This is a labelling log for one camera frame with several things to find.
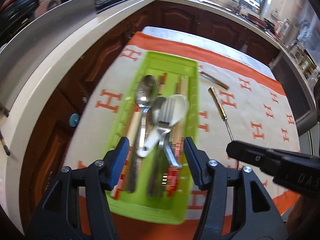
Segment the green plastic utensil tray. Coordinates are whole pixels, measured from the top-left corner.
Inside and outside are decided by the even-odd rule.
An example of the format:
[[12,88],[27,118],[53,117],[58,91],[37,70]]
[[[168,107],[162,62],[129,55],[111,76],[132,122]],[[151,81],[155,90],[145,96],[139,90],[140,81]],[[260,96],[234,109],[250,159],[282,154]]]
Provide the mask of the green plastic utensil tray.
[[198,64],[156,51],[117,64],[126,94],[106,148],[127,137],[130,149],[119,181],[106,194],[110,210],[151,223],[181,224],[193,184],[183,141],[197,139]]

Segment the orange beige H blanket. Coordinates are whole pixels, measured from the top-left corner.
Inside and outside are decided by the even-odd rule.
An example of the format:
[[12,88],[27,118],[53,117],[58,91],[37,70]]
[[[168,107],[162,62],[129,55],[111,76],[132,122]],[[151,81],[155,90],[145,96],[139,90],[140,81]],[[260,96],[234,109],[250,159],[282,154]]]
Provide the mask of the orange beige H blanket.
[[[240,140],[299,152],[295,118],[281,84],[268,66],[228,57],[216,42],[190,38],[181,43],[159,29],[136,33],[103,75],[91,95],[68,148],[65,165],[82,168],[102,158],[127,134],[135,110],[135,90],[144,75],[165,77],[162,95],[176,92],[188,78],[186,137],[208,157],[228,168],[244,163],[229,158],[226,147]],[[194,184],[187,163],[169,196],[147,195],[154,153],[140,163],[136,190],[108,193],[122,239],[192,239],[205,194]]]

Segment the red gold tipped chopstick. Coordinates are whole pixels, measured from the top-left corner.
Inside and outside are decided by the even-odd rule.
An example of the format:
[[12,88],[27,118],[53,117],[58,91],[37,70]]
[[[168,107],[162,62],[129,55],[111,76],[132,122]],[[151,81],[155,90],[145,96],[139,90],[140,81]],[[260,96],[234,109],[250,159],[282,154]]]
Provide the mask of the red gold tipped chopstick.
[[[188,82],[189,77],[182,76],[178,83],[178,94],[181,94],[187,98],[188,96]],[[172,138],[172,148],[174,150],[174,155],[179,164],[182,163],[182,148],[183,148],[183,138],[184,138],[184,129],[185,129],[185,116],[188,113],[189,102],[182,106],[182,110],[178,110],[179,114],[183,114],[183,117],[180,121],[173,127]],[[177,190],[178,177],[180,175],[179,168],[170,167],[168,171],[168,180],[166,190],[168,192],[168,197],[172,197],[174,192]]]

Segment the steel soup ladle spoon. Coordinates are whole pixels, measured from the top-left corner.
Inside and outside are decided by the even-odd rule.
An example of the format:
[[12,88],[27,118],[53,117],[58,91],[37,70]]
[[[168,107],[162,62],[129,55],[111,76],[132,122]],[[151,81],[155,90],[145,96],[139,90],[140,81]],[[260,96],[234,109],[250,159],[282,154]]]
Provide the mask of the steel soup ladle spoon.
[[[166,101],[166,98],[160,96],[156,99],[152,107],[152,120],[154,124],[154,130],[157,132],[157,137],[159,139],[161,138],[161,135],[163,133],[163,124],[161,124],[159,121],[161,117],[162,106],[165,103],[165,101]],[[147,186],[147,196],[149,198],[151,198],[154,195],[153,188],[154,188],[154,183],[156,180],[157,168],[158,168],[159,139],[156,142],[153,150],[152,168],[151,168],[150,178]]]

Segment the steel oven appliance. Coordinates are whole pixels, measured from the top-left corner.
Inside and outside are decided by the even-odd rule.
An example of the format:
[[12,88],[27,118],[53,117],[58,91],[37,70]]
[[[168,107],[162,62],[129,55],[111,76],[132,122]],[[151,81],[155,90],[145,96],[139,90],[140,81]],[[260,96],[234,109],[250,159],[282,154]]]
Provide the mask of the steel oven appliance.
[[270,69],[283,87],[298,134],[304,134],[317,123],[315,99],[304,75],[283,51],[270,63]]

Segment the steel fork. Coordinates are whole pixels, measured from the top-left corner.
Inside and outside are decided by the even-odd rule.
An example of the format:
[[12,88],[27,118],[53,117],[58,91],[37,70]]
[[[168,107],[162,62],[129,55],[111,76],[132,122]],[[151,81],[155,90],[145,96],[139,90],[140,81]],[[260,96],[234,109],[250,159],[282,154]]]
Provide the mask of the steel fork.
[[161,117],[159,121],[161,124],[163,124],[163,133],[159,140],[158,149],[159,149],[159,153],[161,152],[165,153],[168,163],[173,168],[180,168],[181,164],[179,164],[178,161],[176,160],[175,155],[173,154],[173,151],[171,149],[171,146],[165,139],[166,136],[172,130],[172,125],[170,124],[170,122],[174,114],[174,108],[175,108],[175,99],[172,97],[166,98],[166,101],[162,106],[162,112],[161,112]]

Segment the electric kettle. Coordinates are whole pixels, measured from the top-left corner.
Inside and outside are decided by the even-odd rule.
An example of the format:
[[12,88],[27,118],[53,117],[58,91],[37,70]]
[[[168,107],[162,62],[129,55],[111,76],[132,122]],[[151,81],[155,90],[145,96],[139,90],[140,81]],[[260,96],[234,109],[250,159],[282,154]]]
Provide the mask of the electric kettle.
[[277,21],[274,26],[274,34],[278,39],[282,39],[289,31],[292,23],[289,19],[285,18],[282,21]]

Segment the large steel tablespoon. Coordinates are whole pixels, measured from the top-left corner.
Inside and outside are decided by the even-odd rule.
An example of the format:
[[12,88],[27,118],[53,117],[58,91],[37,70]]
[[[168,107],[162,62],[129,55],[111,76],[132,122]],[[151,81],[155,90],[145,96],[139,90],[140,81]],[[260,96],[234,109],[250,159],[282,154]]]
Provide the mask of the large steel tablespoon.
[[136,90],[136,104],[139,107],[141,113],[138,119],[139,123],[131,156],[131,163],[126,187],[128,193],[134,193],[136,189],[139,163],[141,161],[141,157],[138,156],[137,152],[144,146],[147,114],[155,100],[157,89],[158,85],[156,78],[152,75],[145,75],[140,80],[138,88]]

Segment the black rice cooker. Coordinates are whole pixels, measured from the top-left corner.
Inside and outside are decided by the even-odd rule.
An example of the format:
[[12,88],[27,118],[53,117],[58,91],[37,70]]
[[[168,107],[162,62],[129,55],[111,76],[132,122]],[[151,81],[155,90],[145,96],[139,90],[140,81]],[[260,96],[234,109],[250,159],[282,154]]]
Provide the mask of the black rice cooker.
[[1,45],[30,22],[39,5],[39,0],[1,0]]

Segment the gold-handled small spoon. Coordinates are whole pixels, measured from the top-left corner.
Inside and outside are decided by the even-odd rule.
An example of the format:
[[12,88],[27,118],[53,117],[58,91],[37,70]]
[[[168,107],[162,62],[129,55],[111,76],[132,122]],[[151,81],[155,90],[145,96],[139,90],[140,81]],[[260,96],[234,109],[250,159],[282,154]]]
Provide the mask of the gold-handled small spoon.
[[228,134],[229,134],[229,137],[230,137],[231,141],[233,141],[233,135],[232,135],[231,129],[230,129],[229,124],[228,124],[227,115],[225,113],[225,110],[223,109],[223,106],[222,106],[221,102],[219,101],[219,98],[218,98],[218,96],[216,94],[215,89],[213,87],[209,87],[208,88],[208,92],[209,92],[209,94],[211,95],[211,97],[214,100],[214,103],[215,103],[215,105],[217,107],[217,110],[219,112],[219,115],[220,115],[221,119],[225,123],[225,126],[227,128],[227,131],[228,131]]

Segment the wooden-handled small spoon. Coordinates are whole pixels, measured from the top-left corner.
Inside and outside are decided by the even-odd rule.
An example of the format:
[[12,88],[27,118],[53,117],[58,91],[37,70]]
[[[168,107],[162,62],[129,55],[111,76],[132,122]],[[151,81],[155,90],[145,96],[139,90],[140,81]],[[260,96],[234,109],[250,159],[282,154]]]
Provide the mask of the wooden-handled small spoon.
[[220,87],[228,90],[229,89],[229,85],[225,84],[224,82],[220,81],[219,79],[211,76],[210,74],[202,71],[202,70],[198,70],[199,74],[202,75],[203,77],[207,78],[208,80],[210,80],[211,82],[219,85]]

